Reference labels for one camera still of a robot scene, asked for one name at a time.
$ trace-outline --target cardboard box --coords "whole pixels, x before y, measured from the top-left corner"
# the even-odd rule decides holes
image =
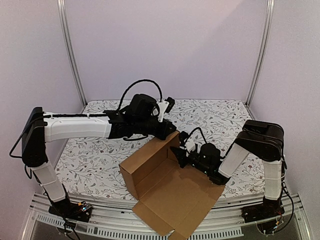
[[[225,186],[196,168],[180,168],[170,146],[179,147],[179,132],[165,141],[152,139],[120,163],[128,191],[139,200],[133,212],[169,240],[187,239],[214,206]]]

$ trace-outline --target robotic arm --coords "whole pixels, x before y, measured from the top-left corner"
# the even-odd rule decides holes
[[[88,222],[92,206],[85,202],[70,202],[65,187],[48,161],[46,143],[81,137],[141,139],[129,139],[133,134],[144,135],[143,138],[153,135],[165,140],[176,130],[172,122],[164,119],[164,113],[170,112],[174,104],[170,97],[156,101],[148,95],[136,94],[121,110],[95,114],[56,114],[43,112],[42,107],[34,108],[21,135],[22,161],[45,189],[51,203],[49,212],[64,219]]]
[[[220,150],[207,142],[198,152],[198,146],[190,136],[181,132],[180,148],[171,147],[180,167],[191,164],[217,185],[225,185],[249,153],[262,159],[265,179],[263,204],[242,209],[246,223],[284,213],[281,206],[282,178],[287,166],[283,158],[284,130],[280,125],[247,120],[225,157],[220,157]]]

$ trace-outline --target patterned tablecloth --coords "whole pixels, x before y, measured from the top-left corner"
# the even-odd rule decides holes
[[[91,101],[85,113],[115,110],[118,100]],[[166,119],[179,131],[190,132],[201,127],[209,143],[221,149],[223,155],[246,120],[251,119],[238,100],[176,100]],[[198,131],[193,135],[198,144],[203,139]],[[142,147],[151,137],[138,141],[95,137],[69,139],[55,171],[66,189],[73,194],[114,199],[134,199],[127,191],[118,164]],[[264,169],[259,158],[246,158],[226,184],[221,198],[261,193],[264,190]]]

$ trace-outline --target white wall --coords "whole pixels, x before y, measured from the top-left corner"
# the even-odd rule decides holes
[[[287,182],[320,239],[320,1],[276,1],[252,110],[285,131]]]
[[[81,110],[57,1],[0,1],[0,56],[0,239],[16,240],[37,184],[9,150],[33,107]],[[61,146],[51,143],[48,157],[55,160]]]
[[[68,0],[72,45],[88,100],[119,99],[138,79],[164,97],[245,100],[266,0]],[[132,93],[147,89],[135,86]]]

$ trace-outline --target slotted vent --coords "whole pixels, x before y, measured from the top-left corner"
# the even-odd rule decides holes
[[[64,221],[60,217],[50,216],[43,213],[37,214],[39,222],[49,224],[58,228],[64,227]],[[160,236],[156,233],[132,233],[128,231],[110,230],[99,226],[88,226],[84,234],[102,237],[112,240],[167,240],[167,236]],[[222,240],[243,236],[241,227],[234,227],[224,230],[194,232],[188,240]]]

